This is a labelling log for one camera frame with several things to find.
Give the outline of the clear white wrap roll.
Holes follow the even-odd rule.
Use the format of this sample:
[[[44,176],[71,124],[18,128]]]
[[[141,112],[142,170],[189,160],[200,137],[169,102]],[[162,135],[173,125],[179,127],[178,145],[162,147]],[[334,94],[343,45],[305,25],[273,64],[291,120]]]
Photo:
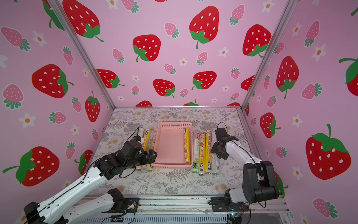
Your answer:
[[[211,148],[211,151],[213,151],[213,149],[214,149],[214,144],[216,143],[215,132],[212,132],[212,133],[211,133],[211,136],[212,136],[212,141],[211,141],[212,148]],[[211,167],[211,168],[212,168],[212,175],[217,176],[217,175],[220,174],[218,157],[217,157],[216,154],[213,153],[213,152],[212,152],[212,167]]]

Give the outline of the yellow wrap roll blue label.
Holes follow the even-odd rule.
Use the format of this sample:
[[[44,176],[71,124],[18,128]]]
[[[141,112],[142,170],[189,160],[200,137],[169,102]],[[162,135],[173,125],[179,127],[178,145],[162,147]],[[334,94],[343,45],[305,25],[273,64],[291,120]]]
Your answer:
[[[204,171],[205,174],[211,174],[211,133],[205,134],[205,158],[204,158]]]

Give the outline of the yellow wrap roll red label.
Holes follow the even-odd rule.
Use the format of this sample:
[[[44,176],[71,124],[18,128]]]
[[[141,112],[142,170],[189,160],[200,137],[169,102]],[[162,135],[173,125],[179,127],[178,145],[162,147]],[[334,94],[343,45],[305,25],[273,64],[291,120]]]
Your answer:
[[[199,151],[199,175],[205,175],[205,149],[206,149],[206,134],[200,134],[200,151]]]

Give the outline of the white green grape wrap roll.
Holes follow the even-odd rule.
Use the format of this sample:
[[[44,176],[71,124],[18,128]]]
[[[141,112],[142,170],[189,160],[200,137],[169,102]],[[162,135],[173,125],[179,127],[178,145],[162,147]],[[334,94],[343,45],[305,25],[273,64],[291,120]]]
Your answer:
[[[199,154],[200,154],[200,133],[198,131],[194,131],[192,172],[195,174],[199,172]]]

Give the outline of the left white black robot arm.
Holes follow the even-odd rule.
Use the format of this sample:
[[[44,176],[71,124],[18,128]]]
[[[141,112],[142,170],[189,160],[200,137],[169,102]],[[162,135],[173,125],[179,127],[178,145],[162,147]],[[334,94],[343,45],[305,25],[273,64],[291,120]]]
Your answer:
[[[26,223],[75,224],[102,212],[123,210],[125,198],[118,189],[111,189],[79,206],[76,203],[113,177],[121,176],[126,169],[153,164],[157,155],[154,150],[143,150],[138,141],[126,141],[122,149],[96,160],[66,189],[41,203],[31,202],[25,206]]]

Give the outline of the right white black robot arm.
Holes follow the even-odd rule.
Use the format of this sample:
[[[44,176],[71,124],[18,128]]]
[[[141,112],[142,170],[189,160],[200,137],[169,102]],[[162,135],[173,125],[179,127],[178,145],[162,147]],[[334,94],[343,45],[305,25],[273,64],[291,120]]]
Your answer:
[[[270,161],[262,161],[244,149],[238,138],[227,133],[225,128],[215,130],[216,140],[211,153],[227,160],[230,156],[242,166],[242,185],[228,189],[224,194],[227,207],[238,203],[261,203],[279,198],[274,166]]]

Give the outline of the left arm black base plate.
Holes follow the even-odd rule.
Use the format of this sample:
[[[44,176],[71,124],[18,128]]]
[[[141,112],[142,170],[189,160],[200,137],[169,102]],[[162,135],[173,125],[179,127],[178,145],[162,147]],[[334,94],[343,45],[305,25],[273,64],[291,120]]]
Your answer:
[[[111,209],[111,212],[124,213],[125,210],[129,210],[136,213],[138,210],[139,201],[140,198],[138,197],[125,197],[123,200],[115,202]]]

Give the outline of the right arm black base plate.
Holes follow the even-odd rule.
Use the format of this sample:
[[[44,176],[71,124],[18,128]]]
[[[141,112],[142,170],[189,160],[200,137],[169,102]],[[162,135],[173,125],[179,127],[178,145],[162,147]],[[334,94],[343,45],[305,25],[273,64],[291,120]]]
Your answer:
[[[249,204],[245,202],[233,203],[229,197],[211,197],[208,202],[214,212],[247,212]]]

